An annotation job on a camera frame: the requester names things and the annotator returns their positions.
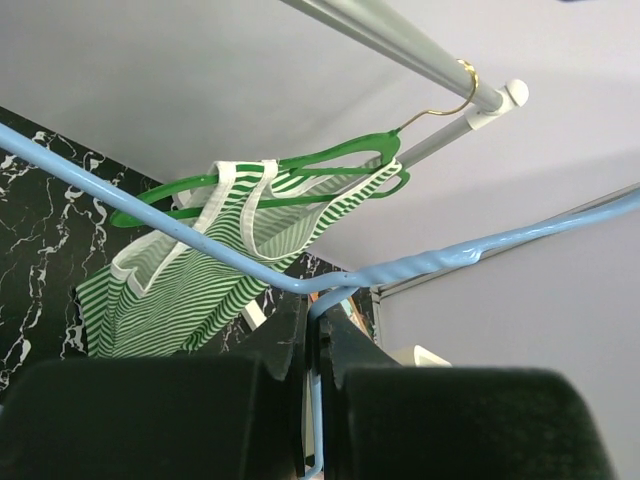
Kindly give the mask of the green striped tank top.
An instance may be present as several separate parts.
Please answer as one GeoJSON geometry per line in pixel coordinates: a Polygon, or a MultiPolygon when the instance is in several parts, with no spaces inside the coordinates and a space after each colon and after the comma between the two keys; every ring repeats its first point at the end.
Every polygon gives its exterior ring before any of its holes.
{"type": "MultiPolygon", "coordinates": [[[[197,190],[186,226],[276,272],[402,170],[368,162],[363,176],[295,177],[276,160],[218,162],[220,181],[197,190]]],[[[76,288],[88,353],[95,358],[195,351],[266,283],[155,230],[121,250],[76,288]]]]}

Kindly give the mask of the green plastic hanger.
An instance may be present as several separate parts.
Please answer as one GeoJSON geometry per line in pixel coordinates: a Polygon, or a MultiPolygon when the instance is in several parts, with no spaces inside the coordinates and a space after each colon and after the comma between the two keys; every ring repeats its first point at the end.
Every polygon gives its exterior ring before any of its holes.
{"type": "MultiPolygon", "coordinates": [[[[387,166],[394,160],[395,154],[398,152],[401,141],[399,138],[400,128],[394,129],[388,132],[372,133],[364,136],[360,136],[344,143],[333,146],[329,149],[278,161],[278,173],[289,174],[292,177],[308,178],[312,176],[322,175],[362,175],[375,173],[381,170],[383,166],[387,166]],[[338,157],[343,157],[349,154],[355,154],[358,152],[375,151],[378,152],[378,158],[373,160],[380,160],[379,167],[327,167],[327,168],[312,168],[307,169],[305,167],[314,165],[329,160],[333,160],[338,157]]],[[[257,162],[252,162],[247,165],[241,165],[237,168],[239,173],[257,172],[257,162]]],[[[410,180],[409,173],[402,168],[396,174],[400,181],[391,190],[384,193],[375,193],[371,198],[381,199],[390,196],[402,189],[410,180]]],[[[151,205],[173,194],[181,193],[186,190],[198,189],[202,187],[216,185],[219,180],[219,174],[204,174],[192,177],[186,177],[169,184],[160,185],[151,190],[148,190],[142,194],[139,194],[136,198],[151,205]]],[[[280,206],[294,206],[294,205],[307,205],[311,203],[320,203],[337,198],[338,195],[311,195],[309,197],[302,197],[302,199],[274,199],[274,200],[261,200],[259,201],[258,208],[273,208],[280,206]]],[[[176,211],[164,211],[168,216],[180,220],[190,219],[198,216],[204,207],[189,207],[183,210],[176,211]]],[[[116,210],[110,217],[111,225],[118,228],[133,228],[142,226],[143,222],[130,214],[127,214],[121,210],[116,210]]]]}

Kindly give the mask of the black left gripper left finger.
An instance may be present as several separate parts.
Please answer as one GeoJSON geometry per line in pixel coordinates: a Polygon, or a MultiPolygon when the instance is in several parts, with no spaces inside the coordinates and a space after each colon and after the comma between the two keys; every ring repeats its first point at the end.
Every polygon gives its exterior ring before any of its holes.
{"type": "Polygon", "coordinates": [[[5,479],[295,479],[306,302],[227,352],[49,361],[1,416],[5,479]]]}

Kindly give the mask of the light blue wire hanger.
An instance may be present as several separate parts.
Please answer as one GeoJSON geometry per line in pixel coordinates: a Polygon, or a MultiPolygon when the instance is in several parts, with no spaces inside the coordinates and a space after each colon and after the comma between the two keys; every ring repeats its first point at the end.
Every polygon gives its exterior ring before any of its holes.
{"type": "Polygon", "coordinates": [[[242,273],[253,275],[261,281],[295,293],[320,292],[320,299],[312,306],[307,319],[304,339],[304,366],[310,367],[312,384],[311,405],[313,408],[316,443],[315,470],[323,473],[325,466],[324,413],[322,380],[318,360],[319,337],[317,333],[318,321],[322,315],[327,314],[334,305],[351,295],[357,288],[371,286],[379,282],[404,280],[423,273],[434,273],[447,267],[466,267],[476,263],[481,255],[488,250],[512,246],[528,240],[537,240],[553,234],[603,222],[629,213],[639,205],[638,193],[630,192],[618,200],[582,213],[540,222],[521,229],[483,237],[441,250],[426,251],[415,256],[374,265],[353,273],[336,272],[312,279],[297,280],[270,270],[251,258],[208,239],[201,233],[190,230],[166,213],[162,213],[119,188],[104,182],[97,176],[31,142],[9,128],[3,128],[1,131],[1,145],[7,151],[42,168],[61,180],[82,189],[113,207],[121,209],[147,225],[242,273]]]}

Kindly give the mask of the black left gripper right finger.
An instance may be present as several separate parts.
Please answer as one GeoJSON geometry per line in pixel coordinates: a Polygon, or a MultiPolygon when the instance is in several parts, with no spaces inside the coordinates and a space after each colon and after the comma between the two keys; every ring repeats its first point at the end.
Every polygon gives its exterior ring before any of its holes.
{"type": "Polygon", "coordinates": [[[585,401],[551,370],[403,366],[317,325],[329,479],[612,479],[585,401]]]}

